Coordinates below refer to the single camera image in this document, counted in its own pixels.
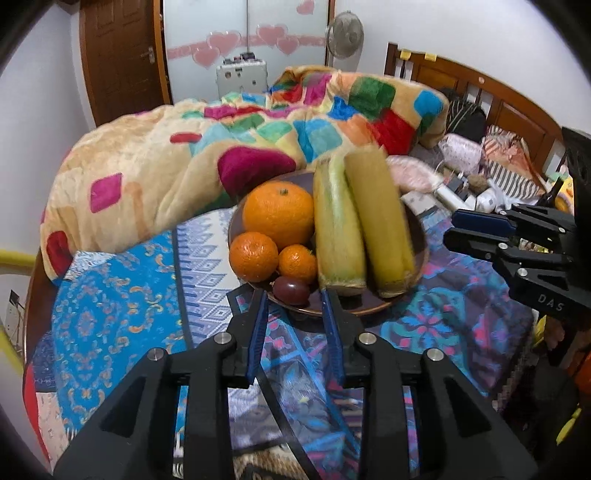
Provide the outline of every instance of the white appliance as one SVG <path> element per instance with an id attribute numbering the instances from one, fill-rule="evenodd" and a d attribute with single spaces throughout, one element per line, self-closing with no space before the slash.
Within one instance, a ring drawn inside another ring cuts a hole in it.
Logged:
<path id="1" fill-rule="evenodd" d="M 217 93 L 220 98 L 230 92 L 265 93 L 267 62 L 256 59 L 254 53 L 242 53 L 233 59 L 224 59 L 216 69 Z"/>

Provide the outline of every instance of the corn husk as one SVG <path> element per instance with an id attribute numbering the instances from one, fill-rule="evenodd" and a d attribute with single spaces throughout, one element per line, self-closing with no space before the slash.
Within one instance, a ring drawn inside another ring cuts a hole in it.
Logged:
<path id="1" fill-rule="evenodd" d="M 343 157 L 319 159 L 314 172 L 314 225 L 320 288 L 351 296 L 366 287 L 361 225 Z"/>
<path id="2" fill-rule="evenodd" d="M 378 294 L 400 295 L 409 288 L 416 267 L 404 205 L 386 155 L 378 147 L 363 147 L 347 154 L 344 163 Z"/>

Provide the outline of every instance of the wooden bed frame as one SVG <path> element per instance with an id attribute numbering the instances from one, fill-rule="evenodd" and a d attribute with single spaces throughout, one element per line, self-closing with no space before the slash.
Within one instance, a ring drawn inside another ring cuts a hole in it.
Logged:
<path id="1" fill-rule="evenodd" d="M 535 169 L 544 175 L 546 160 L 555 151 L 555 145 L 563 145 L 563 138 L 560 126 L 538 105 L 504 83 L 470 67 L 432 54 L 399 50 L 395 43 L 388 44 L 385 75 L 408 78 L 409 63 L 412 63 L 411 80 L 437 90 L 452 88 L 464 98 L 472 90 L 475 93 L 473 101 L 478 105 L 483 104 L 485 96 L 491 99 L 487 125 L 497 125 L 522 136 L 530 149 Z"/>
<path id="2" fill-rule="evenodd" d="M 488 92 L 492 95 L 488 112 L 488 124 L 516 132 L 525 138 L 530 148 L 534 166 L 542 167 L 555 142 L 562 144 L 558 124 L 534 102 L 481 72 L 441 57 L 424 53 L 399 50 L 394 43 L 388 44 L 384 74 L 406 77 L 413 63 L 411 80 L 439 89 L 450 87 L 466 96 L 470 86 L 477 90 L 476 103 L 481 104 Z M 45 274 L 41 251 L 35 266 L 25 304 L 25 359 L 29 360 L 42 335 L 51 327 L 51 311 L 56 299 L 57 287 Z"/>

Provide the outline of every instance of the electrical outlet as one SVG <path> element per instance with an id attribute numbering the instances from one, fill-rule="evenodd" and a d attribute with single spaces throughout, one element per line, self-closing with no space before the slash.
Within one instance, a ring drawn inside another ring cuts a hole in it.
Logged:
<path id="1" fill-rule="evenodd" d="M 10 298 L 8 299 L 8 306 L 6 308 L 6 318 L 4 319 L 4 330 L 8 334 L 13 345 L 18 342 L 17 330 L 19 328 L 20 315 L 18 313 L 18 295 L 14 290 L 10 291 Z"/>

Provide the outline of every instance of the fan grille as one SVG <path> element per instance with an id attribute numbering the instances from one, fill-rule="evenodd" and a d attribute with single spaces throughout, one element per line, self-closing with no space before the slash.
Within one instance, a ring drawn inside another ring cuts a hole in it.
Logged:
<path id="1" fill-rule="evenodd" d="M 353 55 L 363 43 L 363 25 L 359 17 L 343 12 L 335 17 L 326 30 L 326 45 L 336 59 Z"/>

